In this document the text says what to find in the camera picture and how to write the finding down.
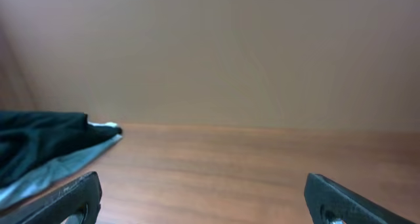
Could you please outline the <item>black shorts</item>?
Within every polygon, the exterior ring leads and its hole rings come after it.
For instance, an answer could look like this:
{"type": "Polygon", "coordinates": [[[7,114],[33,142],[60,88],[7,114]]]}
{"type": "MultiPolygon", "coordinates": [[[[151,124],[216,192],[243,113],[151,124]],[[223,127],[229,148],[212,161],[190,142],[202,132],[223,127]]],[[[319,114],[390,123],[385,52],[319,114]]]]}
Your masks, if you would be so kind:
{"type": "Polygon", "coordinates": [[[93,125],[82,112],[1,111],[1,187],[49,160],[106,142],[123,133],[93,125]]]}

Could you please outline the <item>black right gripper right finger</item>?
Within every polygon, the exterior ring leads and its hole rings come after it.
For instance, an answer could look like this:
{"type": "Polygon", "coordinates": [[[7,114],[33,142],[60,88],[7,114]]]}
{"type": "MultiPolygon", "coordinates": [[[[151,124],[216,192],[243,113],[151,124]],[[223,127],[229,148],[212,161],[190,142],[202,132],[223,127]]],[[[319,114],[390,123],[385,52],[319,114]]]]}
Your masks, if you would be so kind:
{"type": "Polygon", "coordinates": [[[309,173],[304,199],[314,224],[413,224],[335,181],[309,173]]]}

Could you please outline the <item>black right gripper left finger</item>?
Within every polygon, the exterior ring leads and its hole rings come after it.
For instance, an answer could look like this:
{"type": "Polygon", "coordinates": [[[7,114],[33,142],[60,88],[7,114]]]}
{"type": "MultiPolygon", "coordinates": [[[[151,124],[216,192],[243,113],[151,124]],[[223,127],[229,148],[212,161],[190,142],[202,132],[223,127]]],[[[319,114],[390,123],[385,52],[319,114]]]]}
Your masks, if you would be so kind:
{"type": "Polygon", "coordinates": [[[102,198],[98,173],[88,172],[1,218],[1,224],[95,224],[102,198]]]}

